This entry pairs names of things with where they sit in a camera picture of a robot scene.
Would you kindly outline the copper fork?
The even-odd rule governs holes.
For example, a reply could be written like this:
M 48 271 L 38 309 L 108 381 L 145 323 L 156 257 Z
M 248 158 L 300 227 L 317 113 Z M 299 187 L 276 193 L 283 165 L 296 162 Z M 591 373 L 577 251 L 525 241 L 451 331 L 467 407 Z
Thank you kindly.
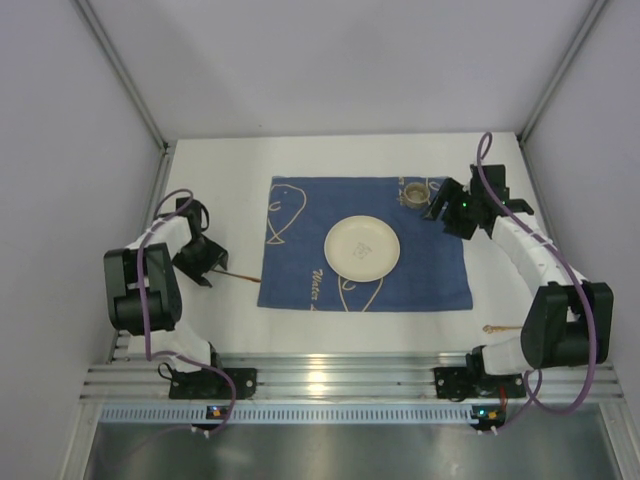
M 257 284 L 261 283 L 261 279 L 257 278 L 257 277 L 241 275 L 241 274 L 235 274 L 235 273 L 231 273 L 231 272 L 228 272 L 228 271 L 217 270 L 217 269 L 216 270 L 212 270 L 212 272 L 216 273 L 216 274 L 224 275 L 224 276 L 229 276 L 229 277 L 233 277 L 233 278 L 249 281 L 249 282 L 252 282 L 252 283 L 257 283 Z

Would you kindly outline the small glass cup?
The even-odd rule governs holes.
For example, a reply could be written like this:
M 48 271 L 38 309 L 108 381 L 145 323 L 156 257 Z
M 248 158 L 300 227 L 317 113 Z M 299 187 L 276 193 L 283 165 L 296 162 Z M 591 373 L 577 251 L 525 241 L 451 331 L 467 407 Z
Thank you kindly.
M 404 187 L 401 198 L 404 206 L 420 210 L 429 204 L 430 190 L 426 183 L 412 182 Z

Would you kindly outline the blue cloth placemat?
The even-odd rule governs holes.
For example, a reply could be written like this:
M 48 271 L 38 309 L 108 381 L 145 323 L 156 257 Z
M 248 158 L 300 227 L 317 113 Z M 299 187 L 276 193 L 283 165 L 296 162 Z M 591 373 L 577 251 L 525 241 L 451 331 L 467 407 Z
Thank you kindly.
M 269 192 L 258 304 L 265 308 L 420 313 L 473 307 L 460 239 L 403 205 L 411 177 L 275 177 Z M 339 221 L 372 216 L 397 234 L 399 261 L 382 279 L 353 282 L 326 260 Z

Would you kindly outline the cream ceramic plate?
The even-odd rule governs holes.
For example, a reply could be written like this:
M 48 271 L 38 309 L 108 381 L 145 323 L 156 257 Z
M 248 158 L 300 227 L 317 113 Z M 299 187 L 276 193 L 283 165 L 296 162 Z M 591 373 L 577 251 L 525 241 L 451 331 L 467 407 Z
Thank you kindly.
M 383 279 L 396 267 L 400 253 L 395 231 L 372 216 L 356 215 L 340 220 L 324 241 L 329 267 L 343 279 L 358 283 Z

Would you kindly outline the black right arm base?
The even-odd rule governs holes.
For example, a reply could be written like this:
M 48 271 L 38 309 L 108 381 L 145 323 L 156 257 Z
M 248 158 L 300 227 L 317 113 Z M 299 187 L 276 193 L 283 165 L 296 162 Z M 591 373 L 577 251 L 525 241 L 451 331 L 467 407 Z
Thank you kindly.
M 433 369 L 436 396 L 461 402 L 467 399 L 507 399 L 526 396 L 521 375 L 486 376 L 472 373 L 466 367 L 437 367 Z

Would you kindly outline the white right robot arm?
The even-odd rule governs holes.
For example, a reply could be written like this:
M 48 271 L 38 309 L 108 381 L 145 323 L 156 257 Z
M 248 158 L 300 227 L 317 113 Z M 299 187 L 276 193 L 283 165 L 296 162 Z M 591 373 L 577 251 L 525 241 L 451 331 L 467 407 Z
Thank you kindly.
M 483 230 L 509 257 L 533 295 L 520 334 L 477 347 L 471 359 L 489 376 L 553 367 L 602 364 L 609 354 L 614 295 L 558 259 L 533 208 L 512 199 L 503 165 L 472 167 L 466 185 L 447 178 L 424 214 L 444 231 L 469 240 Z

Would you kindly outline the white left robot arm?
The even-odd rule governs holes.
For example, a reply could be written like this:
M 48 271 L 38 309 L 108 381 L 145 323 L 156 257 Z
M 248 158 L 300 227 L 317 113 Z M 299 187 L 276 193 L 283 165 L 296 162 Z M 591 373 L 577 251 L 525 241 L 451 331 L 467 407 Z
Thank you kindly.
M 177 275 L 210 288 L 205 275 L 228 268 L 228 251 L 209 239 L 207 208 L 180 188 L 160 200 L 150 226 L 103 257 L 108 316 L 118 331 L 142 339 L 148 361 L 167 358 L 183 373 L 221 372 L 219 355 L 186 318 Z

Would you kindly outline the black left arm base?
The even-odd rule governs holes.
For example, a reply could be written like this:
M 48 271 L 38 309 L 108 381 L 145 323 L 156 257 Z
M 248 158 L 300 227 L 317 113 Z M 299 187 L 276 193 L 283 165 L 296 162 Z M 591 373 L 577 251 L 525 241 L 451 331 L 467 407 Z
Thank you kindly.
M 172 400 L 231 400 L 231 385 L 235 386 L 236 399 L 249 399 L 255 394 L 255 368 L 225 368 L 223 372 L 225 377 L 206 369 L 180 372 L 168 364 L 158 368 L 159 375 L 170 383 L 168 396 Z

